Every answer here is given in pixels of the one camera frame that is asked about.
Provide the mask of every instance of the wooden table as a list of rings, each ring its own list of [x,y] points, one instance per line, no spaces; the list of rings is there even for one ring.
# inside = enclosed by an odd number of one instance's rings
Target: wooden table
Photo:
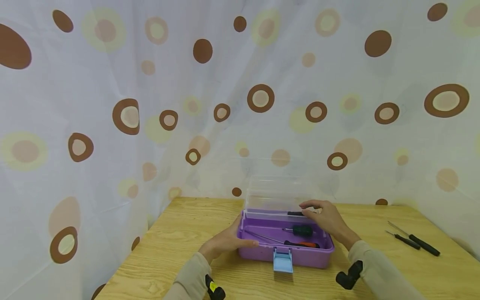
[[[161,299],[177,272],[200,246],[226,228],[242,200],[177,198],[143,236],[96,300]],[[480,299],[480,263],[416,210],[403,206],[339,204],[346,223],[383,251],[427,299]],[[442,254],[417,251],[384,232],[392,221]],[[213,278],[227,299],[374,299],[359,280],[352,291],[335,282],[350,267],[346,249],[335,242],[327,269],[294,266],[293,276],[274,274],[272,263],[241,259],[236,252],[212,263]]]

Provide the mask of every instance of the yellow label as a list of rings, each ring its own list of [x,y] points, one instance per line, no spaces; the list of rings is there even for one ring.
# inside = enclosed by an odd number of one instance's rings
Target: yellow label
[[[217,286],[216,286],[215,282],[213,282],[213,281],[210,282],[210,290],[211,290],[212,292],[214,292],[216,288],[217,288]]]

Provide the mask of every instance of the blue latch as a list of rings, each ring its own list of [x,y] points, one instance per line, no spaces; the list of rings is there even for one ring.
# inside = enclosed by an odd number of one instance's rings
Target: blue latch
[[[273,250],[273,270],[275,272],[293,273],[292,252],[278,253],[276,247]]]

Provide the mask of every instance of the person's left hand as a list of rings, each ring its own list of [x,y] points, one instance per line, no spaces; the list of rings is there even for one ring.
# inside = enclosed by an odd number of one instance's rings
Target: person's left hand
[[[209,239],[198,252],[205,257],[209,264],[212,260],[219,257],[223,252],[234,251],[238,248],[258,247],[257,240],[242,240],[237,238],[237,230],[240,225],[241,215],[239,215],[230,227],[218,233]]]

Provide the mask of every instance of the orange-handled screwdriver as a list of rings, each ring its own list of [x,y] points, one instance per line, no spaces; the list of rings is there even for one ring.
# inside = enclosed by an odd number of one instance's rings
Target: orange-handled screwdriver
[[[276,241],[277,243],[284,244],[284,245],[287,245],[287,246],[320,248],[320,245],[317,244],[317,243],[310,243],[310,242],[306,242],[306,241],[301,241],[299,243],[292,243],[291,241],[288,241],[288,240],[286,240],[284,242],[281,242],[279,240],[275,240],[273,238],[269,238],[269,237],[266,237],[264,235],[254,233],[254,232],[251,232],[251,231],[246,230],[245,232],[250,233],[250,234],[255,235],[255,236],[258,236],[258,237],[261,237],[261,238],[264,238],[264,239],[273,240],[273,241]]]

